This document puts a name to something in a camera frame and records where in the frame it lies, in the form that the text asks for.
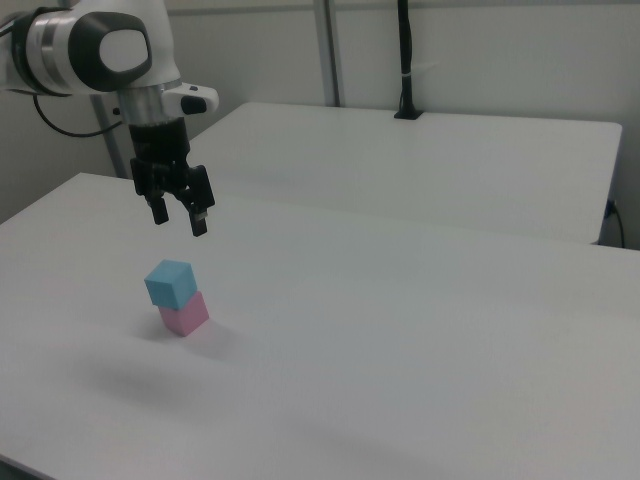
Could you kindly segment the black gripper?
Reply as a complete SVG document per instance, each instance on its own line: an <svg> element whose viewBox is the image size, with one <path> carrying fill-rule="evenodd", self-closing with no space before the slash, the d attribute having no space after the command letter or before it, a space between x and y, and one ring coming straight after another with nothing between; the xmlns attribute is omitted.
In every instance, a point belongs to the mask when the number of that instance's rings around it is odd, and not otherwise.
<svg viewBox="0 0 640 480"><path fill-rule="evenodd" d="M192 234L207 232L208 209L215 205L211 183L203 165L189 168L189 140L183 119L153 125L130 125L134 148L130 160L134 189L146 200L154 223L169 220L164 192L176 194L189 214Z"/></svg>

